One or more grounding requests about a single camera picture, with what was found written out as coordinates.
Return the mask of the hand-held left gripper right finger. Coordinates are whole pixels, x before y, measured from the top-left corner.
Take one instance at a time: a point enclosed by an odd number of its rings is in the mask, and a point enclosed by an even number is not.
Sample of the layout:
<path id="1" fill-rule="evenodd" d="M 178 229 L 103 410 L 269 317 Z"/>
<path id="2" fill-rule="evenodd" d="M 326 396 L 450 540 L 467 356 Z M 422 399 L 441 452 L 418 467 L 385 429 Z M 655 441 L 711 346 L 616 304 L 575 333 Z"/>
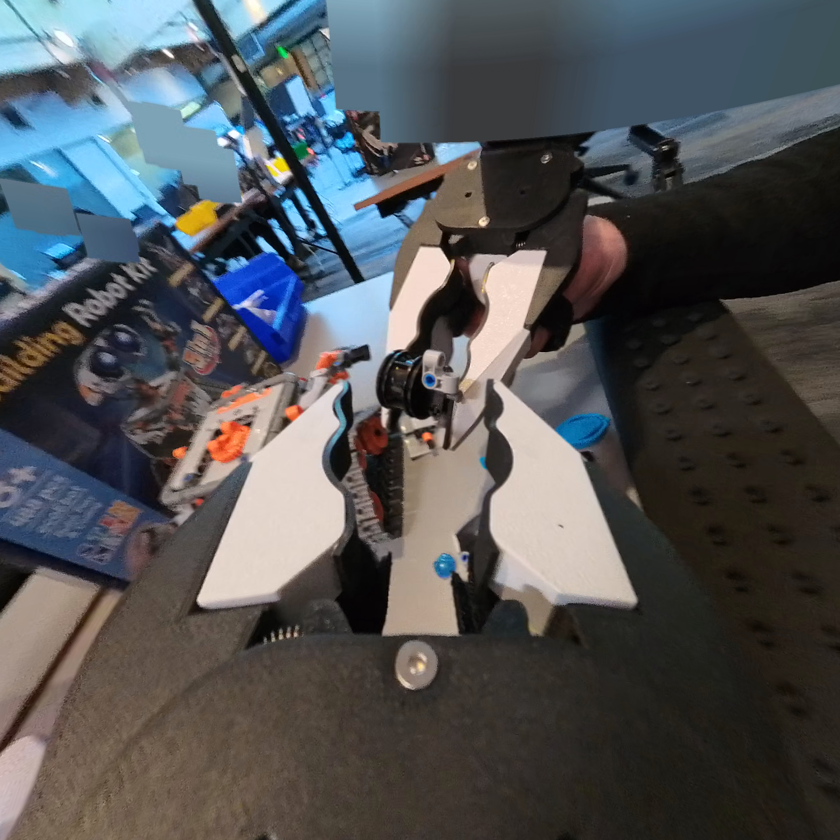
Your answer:
<path id="1" fill-rule="evenodd" d="M 638 598 L 584 459 L 504 384 L 486 384 L 486 470 L 475 593 L 633 610 Z"/>

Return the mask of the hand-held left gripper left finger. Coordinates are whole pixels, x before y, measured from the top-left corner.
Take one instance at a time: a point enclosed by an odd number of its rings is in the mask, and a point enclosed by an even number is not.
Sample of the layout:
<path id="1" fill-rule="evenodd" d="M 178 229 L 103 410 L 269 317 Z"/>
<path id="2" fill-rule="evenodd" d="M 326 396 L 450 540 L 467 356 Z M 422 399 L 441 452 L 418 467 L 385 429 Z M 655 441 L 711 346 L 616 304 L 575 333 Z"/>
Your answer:
<path id="1" fill-rule="evenodd" d="M 331 385 L 249 462 L 209 565 L 204 610 L 277 604 L 301 613 L 342 592 L 337 558 L 354 528 L 348 381 Z"/>

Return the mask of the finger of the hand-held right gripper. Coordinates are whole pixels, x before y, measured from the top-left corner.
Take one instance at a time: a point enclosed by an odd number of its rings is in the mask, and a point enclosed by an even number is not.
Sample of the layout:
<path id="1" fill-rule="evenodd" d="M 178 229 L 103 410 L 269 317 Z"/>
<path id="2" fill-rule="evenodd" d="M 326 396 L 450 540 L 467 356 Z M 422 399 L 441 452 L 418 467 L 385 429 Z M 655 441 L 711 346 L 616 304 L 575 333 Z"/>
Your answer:
<path id="1" fill-rule="evenodd" d="M 484 311 L 467 344 L 467 364 L 458 385 L 459 399 L 448 423 L 448 449 L 457 449 L 479 424 L 486 407 L 488 381 L 509 385 L 530 344 L 529 316 L 547 253 L 523 249 L 513 255 L 463 258 L 469 289 Z"/>
<path id="2" fill-rule="evenodd" d="M 450 357 L 454 331 L 448 320 L 455 300 L 454 262 L 440 247 L 420 247 L 391 305 L 391 352 L 410 361 L 428 350 Z"/>

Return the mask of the small black wheel assembly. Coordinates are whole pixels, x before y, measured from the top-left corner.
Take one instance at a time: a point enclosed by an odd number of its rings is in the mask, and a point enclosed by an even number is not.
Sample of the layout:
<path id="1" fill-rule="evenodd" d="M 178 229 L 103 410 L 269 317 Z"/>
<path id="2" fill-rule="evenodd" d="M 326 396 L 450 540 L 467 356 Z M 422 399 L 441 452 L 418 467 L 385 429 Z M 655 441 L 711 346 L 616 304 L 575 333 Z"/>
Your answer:
<path id="1" fill-rule="evenodd" d="M 455 407 L 462 399 L 459 375 L 446 352 L 390 353 L 376 376 L 375 393 L 385 431 L 390 439 L 402 442 L 408 458 L 435 455 L 446 446 Z"/>

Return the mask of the blue plastic separator tool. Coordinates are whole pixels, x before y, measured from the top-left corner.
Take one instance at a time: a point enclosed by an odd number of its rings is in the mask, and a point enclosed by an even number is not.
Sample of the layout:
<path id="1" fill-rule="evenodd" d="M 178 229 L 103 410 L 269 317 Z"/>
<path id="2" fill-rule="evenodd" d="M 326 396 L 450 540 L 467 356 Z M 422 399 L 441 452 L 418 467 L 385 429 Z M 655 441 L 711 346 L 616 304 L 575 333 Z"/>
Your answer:
<path id="1" fill-rule="evenodd" d="M 602 413 L 579 413 L 564 419 L 554 430 L 567 444 L 583 453 L 594 452 L 612 428 L 612 420 Z"/>

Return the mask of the person's right forearm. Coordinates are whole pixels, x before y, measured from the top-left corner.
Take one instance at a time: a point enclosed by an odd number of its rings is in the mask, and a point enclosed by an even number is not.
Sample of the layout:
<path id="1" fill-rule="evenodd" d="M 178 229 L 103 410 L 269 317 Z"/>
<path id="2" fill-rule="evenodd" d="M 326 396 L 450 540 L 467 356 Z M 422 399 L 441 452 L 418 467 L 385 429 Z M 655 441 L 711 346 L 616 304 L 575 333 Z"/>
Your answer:
<path id="1" fill-rule="evenodd" d="M 839 129 L 595 215 L 622 234 L 627 260 L 592 318 L 838 281 Z"/>

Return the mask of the person's right hand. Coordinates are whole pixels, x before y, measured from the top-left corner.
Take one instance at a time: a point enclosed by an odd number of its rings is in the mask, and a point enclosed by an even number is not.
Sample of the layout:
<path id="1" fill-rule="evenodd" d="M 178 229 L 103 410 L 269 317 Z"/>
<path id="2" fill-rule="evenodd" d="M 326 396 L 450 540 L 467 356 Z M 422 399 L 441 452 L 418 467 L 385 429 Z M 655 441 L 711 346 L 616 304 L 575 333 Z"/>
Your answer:
<path id="1" fill-rule="evenodd" d="M 628 244 L 612 220 L 601 215 L 587 215 L 582 228 L 580 257 L 569 284 L 562 290 L 566 301 L 560 314 L 532 331 L 525 357 L 549 351 L 550 345 L 562 345 L 571 326 L 582 322 L 597 308 L 604 295 L 624 273 Z"/>

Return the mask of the wooden work table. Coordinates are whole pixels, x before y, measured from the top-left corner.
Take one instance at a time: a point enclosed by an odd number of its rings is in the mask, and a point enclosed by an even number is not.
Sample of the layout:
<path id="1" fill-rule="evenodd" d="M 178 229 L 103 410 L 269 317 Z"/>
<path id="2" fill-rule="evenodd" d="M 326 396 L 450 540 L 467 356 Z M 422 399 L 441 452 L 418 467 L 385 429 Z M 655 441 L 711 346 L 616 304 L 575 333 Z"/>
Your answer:
<path id="1" fill-rule="evenodd" d="M 435 159 L 409 170 L 383 175 L 374 179 L 375 192 L 372 196 L 354 203 L 353 210 L 359 212 L 367 207 L 377 206 L 420 187 L 427 187 L 443 179 L 448 173 L 477 159 L 480 147 L 474 146 L 463 154 L 450 155 L 446 160 Z"/>

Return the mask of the grey orange tracked toy robot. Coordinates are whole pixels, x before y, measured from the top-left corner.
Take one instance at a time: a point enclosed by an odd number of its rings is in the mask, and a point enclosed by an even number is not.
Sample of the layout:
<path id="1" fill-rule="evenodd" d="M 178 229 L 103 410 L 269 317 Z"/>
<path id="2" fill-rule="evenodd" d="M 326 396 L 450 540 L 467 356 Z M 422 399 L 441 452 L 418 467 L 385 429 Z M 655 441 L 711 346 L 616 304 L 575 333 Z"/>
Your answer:
<path id="1" fill-rule="evenodd" d="M 350 367 L 371 358 L 368 344 L 320 354 L 310 375 L 283 373 L 255 385 L 237 385 L 211 406 L 187 446 L 173 450 L 175 467 L 161 501 L 177 524 L 188 519 L 240 464 L 255 456 L 314 404 L 329 385 L 349 378 Z M 391 556 L 380 495 L 368 478 L 385 467 L 388 435 L 377 412 L 353 423 L 350 467 L 343 478 L 353 499 L 358 533 L 378 560 Z"/>

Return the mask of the blue plastic bin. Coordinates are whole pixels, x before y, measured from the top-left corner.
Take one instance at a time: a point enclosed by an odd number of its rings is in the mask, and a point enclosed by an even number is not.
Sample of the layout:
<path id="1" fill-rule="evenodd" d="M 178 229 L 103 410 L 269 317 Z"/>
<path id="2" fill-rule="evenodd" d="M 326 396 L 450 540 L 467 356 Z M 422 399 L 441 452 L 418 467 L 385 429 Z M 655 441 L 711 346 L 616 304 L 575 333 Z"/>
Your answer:
<path id="1" fill-rule="evenodd" d="M 292 359 L 306 319 L 305 286 L 278 255 L 258 255 L 213 283 L 275 363 Z"/>

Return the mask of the black perforated board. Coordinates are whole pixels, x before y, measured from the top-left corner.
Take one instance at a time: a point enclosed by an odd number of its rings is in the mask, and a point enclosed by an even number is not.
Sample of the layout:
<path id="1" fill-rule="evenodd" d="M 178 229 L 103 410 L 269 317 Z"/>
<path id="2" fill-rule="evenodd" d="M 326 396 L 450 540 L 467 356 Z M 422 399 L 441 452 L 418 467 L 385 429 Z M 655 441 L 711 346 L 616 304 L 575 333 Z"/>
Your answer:
<path id="1" fill-rule="evenodd" d="M 647 515 L 714 591 L 838 833 L 838 445 L 719 302 L 586 326 Z"/>

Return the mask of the black stand pole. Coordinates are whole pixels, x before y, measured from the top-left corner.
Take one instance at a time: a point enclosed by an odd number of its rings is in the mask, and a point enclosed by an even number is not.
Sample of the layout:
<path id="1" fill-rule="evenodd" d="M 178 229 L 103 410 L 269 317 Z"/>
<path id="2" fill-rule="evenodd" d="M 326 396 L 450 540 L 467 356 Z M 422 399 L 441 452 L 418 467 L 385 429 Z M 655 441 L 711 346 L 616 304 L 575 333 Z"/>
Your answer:
<path id="1" fill-rule="evenodd" d="M 353 284 L 361 284 L 364 281 L 361 270 L 357 266 L 327 209 L 322 204 L 319 194 L 312 186 L 304 164 L 298 159 L 285 130 L 280 126 L 213 2 L 193 1 L 192 3 L 205 24 L 207 31 L 212 36 L 212 41 L 220 49 L 230 73 L 253 107 L 256 115 L 259 116 L 259 120 L 266 126 L 280 155 L 289 166 L 290 173 L 321 223 L 336 256 L 342 262 Z"/>

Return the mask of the blue cardboard box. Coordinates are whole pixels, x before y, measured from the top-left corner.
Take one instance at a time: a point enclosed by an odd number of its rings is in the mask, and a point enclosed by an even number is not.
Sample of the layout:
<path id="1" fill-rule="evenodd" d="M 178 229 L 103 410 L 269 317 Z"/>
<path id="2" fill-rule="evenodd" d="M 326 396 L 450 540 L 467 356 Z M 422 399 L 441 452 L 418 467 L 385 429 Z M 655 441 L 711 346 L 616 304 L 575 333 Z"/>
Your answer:
<path id="1" fill-rule="evenodd" d="M 162 229 L 2 314 L 2 540 L 130 581 L 175 530 L 175 451 L 285 362 L 244 318 Z"/>

